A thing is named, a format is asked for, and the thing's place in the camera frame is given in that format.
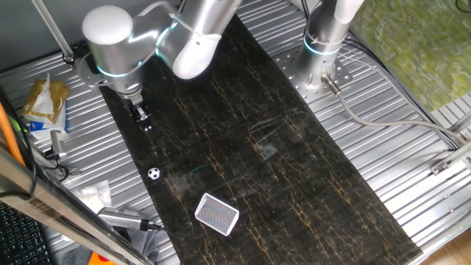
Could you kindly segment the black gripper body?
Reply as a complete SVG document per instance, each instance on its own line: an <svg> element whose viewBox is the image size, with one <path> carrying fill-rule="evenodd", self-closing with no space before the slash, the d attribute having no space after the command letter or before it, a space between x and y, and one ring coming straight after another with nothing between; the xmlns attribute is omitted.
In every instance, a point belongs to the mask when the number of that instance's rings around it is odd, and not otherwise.
<svg viewBox="0 0 471 265"><path fill-rule="evenodd" d="M150 114L144 101L139 103L130 102L128 104L131 115L136 122L145 122L149 120Z"/></svg>

